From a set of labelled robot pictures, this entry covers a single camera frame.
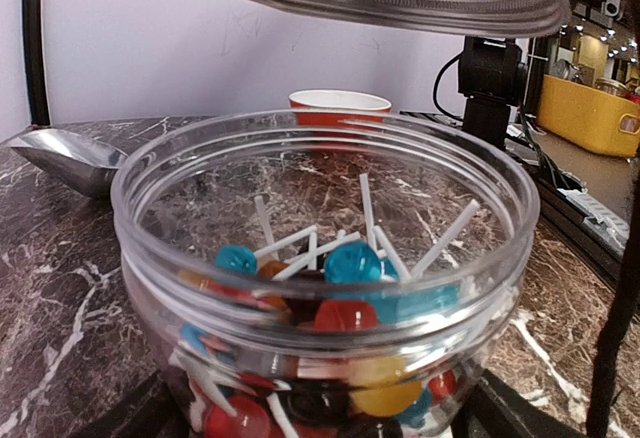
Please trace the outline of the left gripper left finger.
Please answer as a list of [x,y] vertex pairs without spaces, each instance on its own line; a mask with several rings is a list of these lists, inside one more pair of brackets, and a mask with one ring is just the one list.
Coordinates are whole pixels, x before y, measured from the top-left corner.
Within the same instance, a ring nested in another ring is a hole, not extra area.
[[158,372],[71,437],[189,437],[190,427]]

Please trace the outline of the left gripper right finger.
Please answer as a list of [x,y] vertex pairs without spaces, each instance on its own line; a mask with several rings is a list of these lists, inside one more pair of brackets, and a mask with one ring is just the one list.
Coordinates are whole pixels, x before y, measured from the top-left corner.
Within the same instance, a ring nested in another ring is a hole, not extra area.
[[484,372],[451,423],[453,438],[581,438],[534,407],[492,372]]

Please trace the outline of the clear plastic jar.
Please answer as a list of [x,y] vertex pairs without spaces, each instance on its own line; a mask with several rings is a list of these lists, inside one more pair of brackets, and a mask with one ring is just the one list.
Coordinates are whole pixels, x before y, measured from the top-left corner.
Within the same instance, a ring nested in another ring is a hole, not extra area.
[[195,437],[439,437],[521,294],[538,191],[458,129],[292,108],[141,146],[111,202]]

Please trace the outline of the silver metal scoop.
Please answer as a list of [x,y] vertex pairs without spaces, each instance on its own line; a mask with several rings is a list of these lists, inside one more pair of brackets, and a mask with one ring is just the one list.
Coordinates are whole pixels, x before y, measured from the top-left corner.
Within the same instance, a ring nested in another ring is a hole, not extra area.
[[108,197],[128,154],[99,140],[58,129],[34,129],[7,146],[40,170],[90,198]]

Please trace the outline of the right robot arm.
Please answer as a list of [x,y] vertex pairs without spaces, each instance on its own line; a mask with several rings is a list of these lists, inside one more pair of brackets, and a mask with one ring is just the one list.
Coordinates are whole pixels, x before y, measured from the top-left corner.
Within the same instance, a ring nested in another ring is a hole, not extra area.
[[451,118],[438,101],[444,73],[458,69],[458,92],[466,98],[462,130],[503,149],[510,113],[524,102],[527,66],[522,49],[513,39],[467,36],[460,53],[451,58],[436,75],[432,100],[436,109]]

